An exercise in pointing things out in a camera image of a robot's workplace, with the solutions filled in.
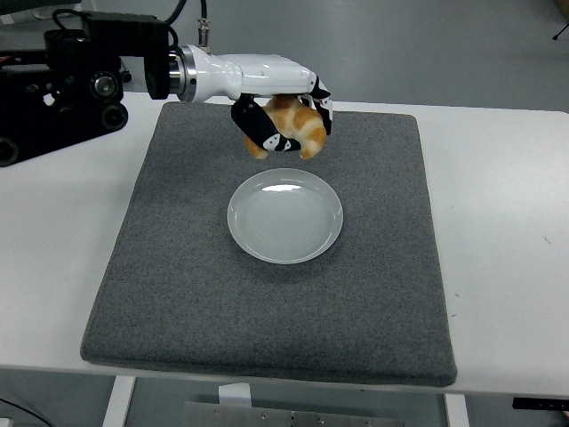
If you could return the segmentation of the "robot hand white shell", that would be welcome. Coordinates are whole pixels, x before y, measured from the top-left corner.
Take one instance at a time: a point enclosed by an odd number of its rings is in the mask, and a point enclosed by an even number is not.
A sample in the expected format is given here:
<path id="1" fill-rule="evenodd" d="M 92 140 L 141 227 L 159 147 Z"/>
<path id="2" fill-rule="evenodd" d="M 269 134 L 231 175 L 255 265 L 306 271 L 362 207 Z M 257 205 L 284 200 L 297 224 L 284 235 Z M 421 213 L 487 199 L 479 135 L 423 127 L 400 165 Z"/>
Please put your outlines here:
<path id="1" fill-rule="evenodd" d="M 333 102 L 314 71 L 278 55 L 214 56 L 195 46 L 184 48 L 180 57 L 185 70 L 179 99 L 231 99 L 231 118 L 254 158 L 297 151 L 307 160 L 324 147 L 332 130 Z"/>

